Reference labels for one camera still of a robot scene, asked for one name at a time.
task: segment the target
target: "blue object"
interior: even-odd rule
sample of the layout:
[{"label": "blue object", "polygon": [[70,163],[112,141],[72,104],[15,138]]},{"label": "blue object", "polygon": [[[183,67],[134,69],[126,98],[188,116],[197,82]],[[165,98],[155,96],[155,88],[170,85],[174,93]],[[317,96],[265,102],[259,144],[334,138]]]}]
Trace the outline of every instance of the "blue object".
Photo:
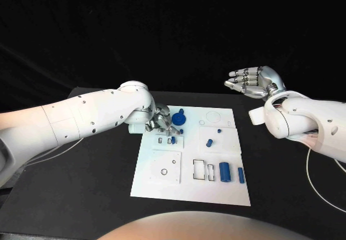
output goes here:
[{"label": "blue object", "polygon": [[239,174],[239,183],[243,184],[245,180],[243,180],[243,169],[242,169],[242,167],[237,167],[237,174]]},{"label": "blue object", "polygon": [[173,114],[171,122],[175,126],[181,126],[186,123],[184,110],[181,108],[178,112]]},{"label": "blue object", "polygon": [[230,172],[229,172],[229,163],[220,162],[219,166],[219,178],[223,183],[230,182]]},{"label": "blue object", "polygon": [[212,143],[213,143],[213,140],[209,139],[209,140],[207,140],[207,143],[206,143],[206,146],[210,147],[210,146],[212,146]]}]

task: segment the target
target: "black backdrop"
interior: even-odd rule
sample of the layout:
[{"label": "black backdrop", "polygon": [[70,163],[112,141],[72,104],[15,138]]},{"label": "black backdrop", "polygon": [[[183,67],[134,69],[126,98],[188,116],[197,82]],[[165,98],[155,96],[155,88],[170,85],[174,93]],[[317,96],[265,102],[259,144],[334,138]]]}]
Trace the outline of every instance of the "black backdrop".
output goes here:
[{"label": "black backdrop", "polygon": [[284,2],[1,0],[0,110],[128,80],[154,91],[236,94],[227,72],[265,65],[289,90],[343,101],[343,28],[330,14]]}]

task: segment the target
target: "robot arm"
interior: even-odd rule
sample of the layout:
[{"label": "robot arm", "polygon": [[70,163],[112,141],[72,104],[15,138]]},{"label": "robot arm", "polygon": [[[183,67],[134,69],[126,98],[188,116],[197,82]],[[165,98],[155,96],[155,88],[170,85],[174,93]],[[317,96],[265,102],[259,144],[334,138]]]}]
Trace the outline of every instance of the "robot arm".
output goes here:
[{"label": "robot arm", "polygon": [[0,186],[21,165],[41,152],[128,124],[129,133],[144,133],[145,123],[167,131],[167,106],[155,106],[148,87],[138,81],[56,103],[0,114]]},{"label": "robot arm", "polygon": [[262,107],[249,111],[252,124],[265,123],[275,138],[305,144],[317,153],[346,163],[346,104],[312,100],[298,92],[285,91],[268,66],[232,71],[229,76],[224,85],[265,101]]}]

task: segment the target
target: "white board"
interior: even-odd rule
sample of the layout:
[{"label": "white board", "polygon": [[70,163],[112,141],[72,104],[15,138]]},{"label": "white board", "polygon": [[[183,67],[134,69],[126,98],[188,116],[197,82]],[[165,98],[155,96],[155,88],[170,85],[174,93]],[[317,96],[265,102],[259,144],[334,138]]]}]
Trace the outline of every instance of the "white board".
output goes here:
[{"label": "white board", "polygon": [[[190,106],[168,106],[168,109],[170,115],[183,109],[186,123],[173,125],[183,129],[183,134],[175,138],[175,144],[167,144],[167,137],[157,129],[142,134],[129,195],[250,206],[246,180],[239,183],[237,168],[243,163],[232,109]],[[207,139],[212,139],[210,147],[206,147]],[[204,180],[193,178],[193,160],[203,160]],[[230,182],[220,182],[220,162],[229,163]],[[213,181],[209,180],[209,165]]]}]

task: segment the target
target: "silver robotic hand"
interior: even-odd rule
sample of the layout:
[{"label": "silver robotic hand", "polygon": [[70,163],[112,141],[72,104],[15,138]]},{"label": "silver robotic hand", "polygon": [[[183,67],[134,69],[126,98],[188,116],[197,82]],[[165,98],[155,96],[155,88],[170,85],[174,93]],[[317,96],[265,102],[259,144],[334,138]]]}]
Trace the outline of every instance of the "silver robotic hand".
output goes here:
[{"label": "silver robotic hand", "polygon": [[152,129],[157,129],[158,132],[165,131],[165,135],[170,134],[180,135],[180,131],[171,126],[171,115],[168,107],[157,103],[152,118],[145,124],[145,130],[150,132]]},{"label": "silver robotic hand", "polygon": [[286,90],[278,73],[268,67],[249,67],[229,73],[224,86],[253,99],[266,99]]}]

